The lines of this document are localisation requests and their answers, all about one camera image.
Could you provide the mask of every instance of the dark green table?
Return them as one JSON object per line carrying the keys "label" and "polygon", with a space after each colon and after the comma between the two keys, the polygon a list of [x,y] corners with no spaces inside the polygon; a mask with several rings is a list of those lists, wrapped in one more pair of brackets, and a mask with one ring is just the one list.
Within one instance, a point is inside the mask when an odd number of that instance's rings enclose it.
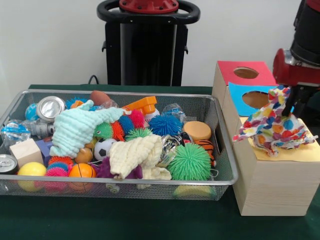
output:
{"label": "dark green table", "polygon": [[[31,85],[33,89],[211,94],[210,87]],[[319,240],[320,190],[305,217],[242,217],[220,201],[0,196],[0,239]]]}

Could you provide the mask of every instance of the wire mesh basket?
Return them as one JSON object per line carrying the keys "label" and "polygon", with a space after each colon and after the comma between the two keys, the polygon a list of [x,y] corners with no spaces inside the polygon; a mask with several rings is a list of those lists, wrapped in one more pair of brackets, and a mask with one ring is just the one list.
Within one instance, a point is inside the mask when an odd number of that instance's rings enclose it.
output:
{"label": "wire mesh basket", "polygon": [[[63,100],[74,97],[89,98],[90,91],[69,90],[26,90],[17,95],[0,118],[3,127],[9,120],[25,119],[25,111],[32,103],[48,96]],[[184,199],[218,201],[229,185],[238,179],[238,172],[230,139],[218,100],[210,95],[196,94],[152,94],[130,92],[106,92],[119,106],[125,106],[146,96],[156,96],[156,108],[179,104],[187,121],[208,124],[214,134],[214,157],[217,162],[208,181],[144,180],[112,178],[79,178],[50,176],[20,176],[0,174],[0,195],[93,197],[126,199]],[[10,154],[0,142],[0,154]],[[31,191],[28,186],[36,186]]]}

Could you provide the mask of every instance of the red robot part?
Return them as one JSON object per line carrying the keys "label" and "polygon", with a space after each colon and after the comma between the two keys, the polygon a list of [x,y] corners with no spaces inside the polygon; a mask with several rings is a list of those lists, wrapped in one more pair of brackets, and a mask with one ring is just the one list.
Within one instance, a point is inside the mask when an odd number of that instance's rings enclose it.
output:
{"label": "red robot part", "polygon": [[286,62],[286,52],[279,49],[273,62],[273,75],[277,84],[287,86],[320,86],[320,68],[291,65]]}
{"label": "red robot part", "polygon": [[119,7],[138,14],[167,14],[178,10],[177,0],[120,0]]}
{"label": "red robot part", "polygon": [[317,12],[320,12],[320,0],[306,0],[306,4],[316,10]]}

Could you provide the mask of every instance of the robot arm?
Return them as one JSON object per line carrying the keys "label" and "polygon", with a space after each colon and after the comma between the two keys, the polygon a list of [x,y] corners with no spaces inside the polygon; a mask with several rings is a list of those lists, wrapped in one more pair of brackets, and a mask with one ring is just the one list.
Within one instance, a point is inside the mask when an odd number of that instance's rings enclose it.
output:
{"label": "robot arm", "polygon": [[302,0],[293,25],[293,43],[278,50],[273,75],[278,84],[291,86],[282,114],[288,116],[294,106],[298,117],[320,87],[320,0]]}

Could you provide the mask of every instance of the yellow ball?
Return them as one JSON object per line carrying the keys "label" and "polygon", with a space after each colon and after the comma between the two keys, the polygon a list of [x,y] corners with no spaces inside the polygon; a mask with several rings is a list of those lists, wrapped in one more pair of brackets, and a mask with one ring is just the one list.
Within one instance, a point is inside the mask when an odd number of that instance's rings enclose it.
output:
{"label": "yellow ball", "polygon": [[[20,176],[44,176],[47,172],[46,167],[39,162],[29,162],[23,165],[18,171],[18,175]],[[20,188],[25,190],[26,192],[36,192],[39,191],[42,187],[35,186],[34,181],[25,181],[19,180],[18,184]]]}

